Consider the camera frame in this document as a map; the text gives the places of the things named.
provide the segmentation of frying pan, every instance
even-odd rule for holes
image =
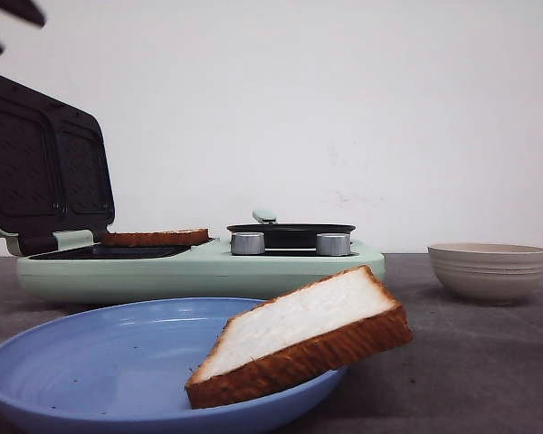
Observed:
[[[231,232],[263,232],[266,249],[313,249],[319,233],[351,233],[356,226],[349,224],[277,223],[267,210],[255,210],[253,218],[261,224],[227,226]]]

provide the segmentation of bread crust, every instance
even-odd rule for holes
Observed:
[[[105,233],[101,243],[110,247],[193,246],[209,240],[207,229],[163,232]]]
[[[390,309],[325,334],[313,336],[205,381],[197,380],[202,370],[202,367],[199,367],[186,383],[191,407],[194,409],[215,407],[279,392],[306,382],[330,369],[337,369],[369,355],[410,342],[412,334],[406,323],[402,305],[394,300],[384,286],[374,278],[368,267],[361,266],[360,268],[364,268],[368,276],[380,286],[385,296],[394,301]],[[275,299],[263,302],[254,309],[272,303]],[[216,353],[224,335],[223,332],[217,339],[207,359]]]

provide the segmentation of bread slice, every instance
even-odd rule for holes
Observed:
[[[105,233],[104,246],[156,247],[193,246],[209,240],[207,229],[186,229],[183,231]]]
[[[185,388],[194,409],[247,401],[411,339],[402,305],[360,266],[230,318]]]

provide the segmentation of blue plate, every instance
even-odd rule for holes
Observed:
[[[36,434],[241,433],[310,410],[345,368],[256,400],[191,410],[184,384],[245,298],[179,298],[91,310],[0,345],[0,412]]]

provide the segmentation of pan handle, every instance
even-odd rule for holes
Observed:
[[[258,223],[264,223],[264,224],[278,224],[276,221],[276,216],[273,212],[270,210],[266,210],[264,208],[257,208],[252,211],[252,217],[258,222]]]

